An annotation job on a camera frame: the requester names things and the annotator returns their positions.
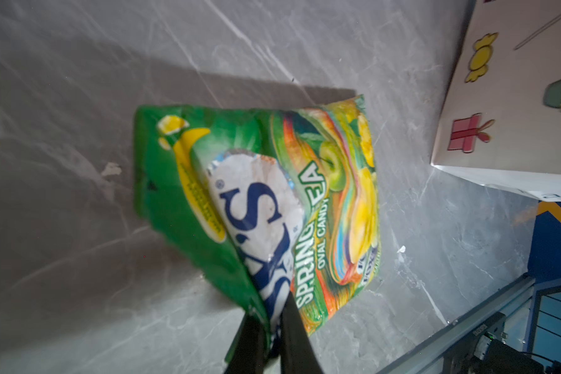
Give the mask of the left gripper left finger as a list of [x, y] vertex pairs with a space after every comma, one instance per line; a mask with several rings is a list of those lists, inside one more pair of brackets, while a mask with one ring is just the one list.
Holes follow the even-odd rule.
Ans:
[[266, 363], [266, 347], [264, 326], [255, 316], [246, 314], [238, 329], [235, 348], [224, 372], [262, 374]]

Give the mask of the white paper gift bag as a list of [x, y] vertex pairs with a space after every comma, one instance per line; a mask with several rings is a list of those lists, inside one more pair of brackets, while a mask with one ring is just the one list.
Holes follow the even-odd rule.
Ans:
[[561, 1], [475, 4], [431, 163], [561, 202]]

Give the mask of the green Fox's candy bag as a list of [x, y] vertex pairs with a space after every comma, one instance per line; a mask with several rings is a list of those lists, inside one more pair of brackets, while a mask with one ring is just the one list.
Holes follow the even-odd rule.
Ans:
[[307, 333], [373, 279], [377, 175], [365, 98], [293, 110], [140, 106], [135, 207], [246, 312]]

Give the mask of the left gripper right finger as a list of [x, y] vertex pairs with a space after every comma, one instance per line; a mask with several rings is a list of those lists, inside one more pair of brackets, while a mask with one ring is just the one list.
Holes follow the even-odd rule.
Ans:
[[323, 374], [290, 292], [280, 318], [280, 370], [282, 374]]

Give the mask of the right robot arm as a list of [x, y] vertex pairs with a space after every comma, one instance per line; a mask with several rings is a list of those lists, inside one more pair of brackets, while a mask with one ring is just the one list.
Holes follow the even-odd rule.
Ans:
[[495, 339], [483, 338], [463, 373], [561, 374], [561, 362], [530, 352], [519, 352]]

